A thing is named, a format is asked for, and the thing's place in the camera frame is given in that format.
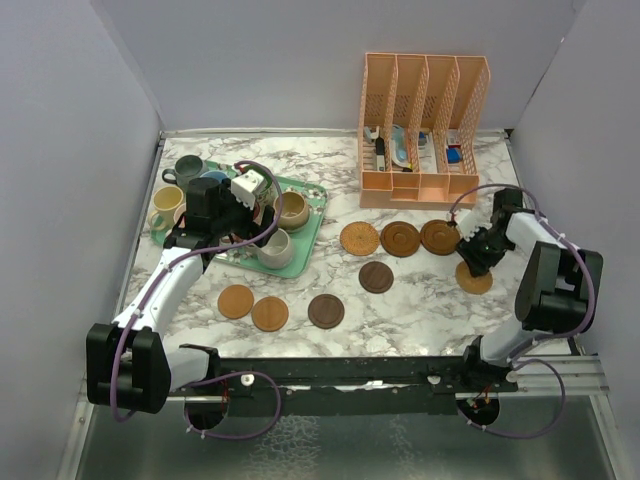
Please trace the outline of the grooved brown wooden coaster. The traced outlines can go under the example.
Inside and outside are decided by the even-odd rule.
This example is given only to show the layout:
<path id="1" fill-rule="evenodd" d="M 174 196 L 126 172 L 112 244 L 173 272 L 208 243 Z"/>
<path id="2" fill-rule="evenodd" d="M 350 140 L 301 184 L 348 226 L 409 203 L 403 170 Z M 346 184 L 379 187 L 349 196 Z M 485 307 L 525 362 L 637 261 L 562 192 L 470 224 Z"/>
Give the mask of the grooved brown wooden coaster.
<path id="1" fill-rule="evenodd" d="M 395 257 L 409 257 L 421 244 L 418 230 L 403 221 L 387 224 L 381 231 L 380 242 L 385 251 Z"/>

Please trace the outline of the dark walnut coaster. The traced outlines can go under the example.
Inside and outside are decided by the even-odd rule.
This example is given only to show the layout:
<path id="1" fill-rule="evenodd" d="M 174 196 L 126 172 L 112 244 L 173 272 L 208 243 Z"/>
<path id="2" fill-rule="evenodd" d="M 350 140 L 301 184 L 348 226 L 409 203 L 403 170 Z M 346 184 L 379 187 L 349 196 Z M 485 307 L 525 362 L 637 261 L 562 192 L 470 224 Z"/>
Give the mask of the dark walnut coaster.
<path id="1" fill-rule="evenodd" d="M 332 294 L 315 296 L 308 306 L 309 320 L 318 328 L 331 329 L 339 325 L 344 318 L 342 301 Z"/>
<path id="2" fill-rule="evenodd" d="M 379 261 L 371 261 L 362 266 L 358 279 L 368 292 L 380 294 L 388 291 L 394 282 L 394 274 L 389 266 Z"/>

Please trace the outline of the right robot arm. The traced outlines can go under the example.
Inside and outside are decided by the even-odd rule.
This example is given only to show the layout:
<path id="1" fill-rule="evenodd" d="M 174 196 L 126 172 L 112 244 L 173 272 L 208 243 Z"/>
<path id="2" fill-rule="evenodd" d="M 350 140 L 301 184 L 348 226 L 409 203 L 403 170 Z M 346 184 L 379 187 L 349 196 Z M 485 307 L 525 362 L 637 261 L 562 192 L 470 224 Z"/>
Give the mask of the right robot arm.
<path id="1" fill-rule="evenodd" d="M 472 391 L 505 376 L 521 355 L 539 343 L 588 330 L 603 268 L 601 254 L 568 241 L 537 204 L 525 207 L 529 191 L 509 184 L 493 188 L 490 226 L 481 226 L 469 210 L 449 212 L 448 222 L 460 235 L 456 251 L 462 261 L 456 279 L 468 292 L 482 293 L 489 287 L 492 268 L 507 251 L 521 249 L 528 263 L 512 317 L 465 349 L 459 378 Z"/>

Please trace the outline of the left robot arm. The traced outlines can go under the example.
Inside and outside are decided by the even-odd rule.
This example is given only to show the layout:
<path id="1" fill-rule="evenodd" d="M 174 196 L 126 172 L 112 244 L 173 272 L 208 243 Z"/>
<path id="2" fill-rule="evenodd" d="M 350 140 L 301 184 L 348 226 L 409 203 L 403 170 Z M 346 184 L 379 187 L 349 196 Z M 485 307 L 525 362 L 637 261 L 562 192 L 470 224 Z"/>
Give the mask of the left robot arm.
<path id="1" fill-rule="evenodd" d="M 122 420 L 129 413 L 157 413 L 170 392 L 189 385 L 206 395 L 220 385 L 221 371 L 211 348 L 186 346 L 168 353 L 163 336 L 192 285 L 211 260 L 237 247 L 264 245 L 277 229 L 278 214 L 262 209 L 255 222 L 257 197 L 277 181 L 261 168 L 241 169 L 233 178 L 200 177 L 186 190 L 186 209 L 167 234 L 151 277 L 110 324 L 95 324 L 86 337 L 86 390 L 94 405 L 111 408 Z"/>

